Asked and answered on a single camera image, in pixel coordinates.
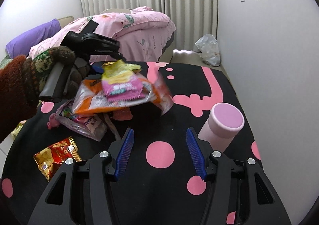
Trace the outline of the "red brown sleeve forearm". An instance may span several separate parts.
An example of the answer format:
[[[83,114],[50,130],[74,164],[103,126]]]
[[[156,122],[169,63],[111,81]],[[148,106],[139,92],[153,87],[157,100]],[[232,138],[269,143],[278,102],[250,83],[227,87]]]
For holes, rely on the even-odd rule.
[[[37,113],[38,98],[29,90],[30,86],[25,85],[30,63],[25,56],[18,56],[1,69],[1,141],[20,121]]]

